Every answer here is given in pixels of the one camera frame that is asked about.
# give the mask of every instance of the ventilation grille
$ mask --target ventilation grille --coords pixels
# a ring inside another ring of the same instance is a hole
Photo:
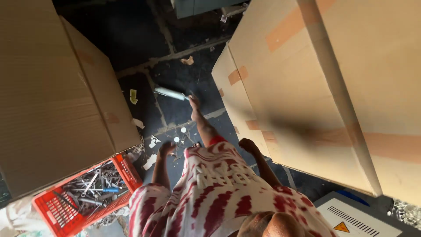
[[[368,225],[366,225],[363,222],[353,218],[352,216],[346,214],[345,212],[339,210],[338,208],[336,208],[334,206],[329,207],[328,211],[330,211],[331,213],[339,216],[344,221],[346,221],[348,224],[357,227],[358,229],[362,230],[363,232],[365,232],[365,233],[367,233],[367,234],[369,234],[373,237],[375,237],[376,235],[378,235],[380,233],[377,230],[369,227]]]

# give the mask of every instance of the orange plastic crate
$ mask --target orange plastic crate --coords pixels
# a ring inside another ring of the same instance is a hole
[[[109,160],[112,160],[112,163],[117,168],[121,178],[124,183],[130,190],[130,192],[120,196],[117,200],[111,202],[98,211],[96,211],[91,216],[82,216],[76,210],[69,207],[66,203],[63,203],[53,191],[61,194],[65,197],[70,203],[75,205],[75,202],[70,198],[65,192],[62,186],[75,178],[83,175],[89,170],[103,164]],[[131,194],[140,186],[142,186],[142,180],[139,177],[139,174],[134,169],[133,165],[122,155],[116,155],[100,164],[94,165],[91,168],[82,171],[74,176],[56,184],[54,187],[43,191],[38,194],[32,200],[32,205],[41,215],[45,223],[50,228],[51,232],[57,237],[67,237],[74,236],[84,228],[90,226],[99,219],[107,216],[118,208],[128,205]]]

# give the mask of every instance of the red and white shirt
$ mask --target red and white shirt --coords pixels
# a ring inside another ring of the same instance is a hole
[[[315,237],[335,237],[306,196],[271,187],[245,163],[235,147],[219,142],[184,151],[183,174],[171,192],[149,183],[130,198],[130,237],[226,237],[252,213],[285,212]]]

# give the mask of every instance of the wrench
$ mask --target wrench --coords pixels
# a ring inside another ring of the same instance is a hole
[[[83,191],[81,197],[85,197],[86,193],[88,192],[88,189],[91,187],[91,185],[93,184],[93,182],[95,181],[96,177],[101,173],[100,169],[95,170],[95,175],[93,176],[93,178],[91,179],[91,181],[89,182],[88,186],[86,186],[86,189]]]

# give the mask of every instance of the yellow warning triangle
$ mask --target yellow warning triangle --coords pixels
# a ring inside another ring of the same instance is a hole
[[[339,225],[335,226],[333,229],[349,233],[349,230],[344,222],[339,223]]]

